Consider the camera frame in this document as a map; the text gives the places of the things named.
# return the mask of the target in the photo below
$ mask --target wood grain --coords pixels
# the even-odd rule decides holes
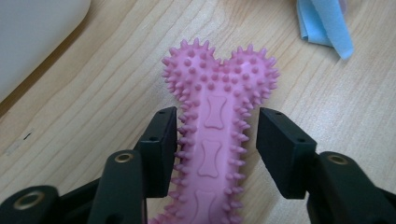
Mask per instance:
[[[249,43],[267,47],[282,76],[264,106],[299,124],[318,152],[348,155],[379,187],[396,192],[395,11],[392,0],[349,0],[355,53],[344,62],[333,49],[300,39],[295,1],[92,0],[37,78],[0,104],[0,201],[33,185],[64,194],[100,176],[106,157],[133,147],[157,110],[178,105],[161,77],[161,58],[195,37],[209,40],[220,58]],[[306,201],[283,199],[265,169],[255,149],[257,119],[255,109],[240,213],[245,223],[309,223]],[[167,200],[149,200],[149,216]]]

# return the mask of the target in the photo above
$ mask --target bone pattern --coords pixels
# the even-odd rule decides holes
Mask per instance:
[[[150,224],[242,222],[235,211],[242,204],[234,196],[243,191],[237,184],[245,177],[238,173],[245,164],[241,143],[248,140],[243,131],[250,127],[244,119],[270,96],[279,73],[273,68],[276,60],[265,58],[265,49],[239,47],[221,63],[208,46],[207,41],[201,46],[198,39],[192,45],[183,40],[180,49],[171,48],[171,57],[163,59],[163,77],[181,102],[184,126],[178,129],[180,163],[172,179],[177,189],[169,192],[174,201]]]

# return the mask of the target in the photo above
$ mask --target bone-shaped chew toy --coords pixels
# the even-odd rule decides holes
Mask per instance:
[[[248,140],[242,131],[250,126],[244,121],[254,105],[267,99],[276,88],[276,60],[265,59],[266,50],[241,47],[232,58],[221,63],[213,58],[209,42],[202,46],[183,40],[180,49],[171,48],[165,57],[163,77],[168,89],[182,103],[185,124],[176,153],[178,177],[172,182],[176,191],[169,192],[174,201],[165,206],[165,214],[150,224],[218,224],[241,223],[235,208],[242,207],[233,196],[243,189],[237,186],[245,176],[238,173],[245,164],[239,156]]]

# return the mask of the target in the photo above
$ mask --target pink dog toy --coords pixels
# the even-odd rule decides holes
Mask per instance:
[[[181,150],[176,153],[178,177],[172,182],[177,190],[169,192],[174,201],[165,206],[165,214],[150,224],[218,224],[241,223],[234,209],[242,207],[233,196],[243,191],[237,186],[244,175],[238,173],[245,164],[239,159],[248,140],[242,131],[254,105],[267,99],[276,88],[277,69],[274,58],[265,59],[266,50],[238,48],[232,58],[221,63],[213,58],[209,42],[202,46],[195,39],[186,40],[180,49],[171,48],[171,57],[163,59],[163,76],[168,89],[182,103],[185,123],[178,130]]]

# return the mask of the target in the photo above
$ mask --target screw hole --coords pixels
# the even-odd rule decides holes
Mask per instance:
[[[118,155],[115,159],[116,162],[127,162],[134,158],[134,155],[131,153],[122,153]]]
[[[107,217],[106,224],[121,224],[123,221],[123,215],[113,214]]]
[[[340,157],[337,155],[330,155],[327,157],[327,159],[329,161],[332,161],[335,164],[339,164],[339,165],[347,165],[348,164],[347,160],[344,157]]]
[[[43,201],[45,194],[35,190],[20,197],[15,203],[14,208],[17,210],[25,210],[31,208]]]

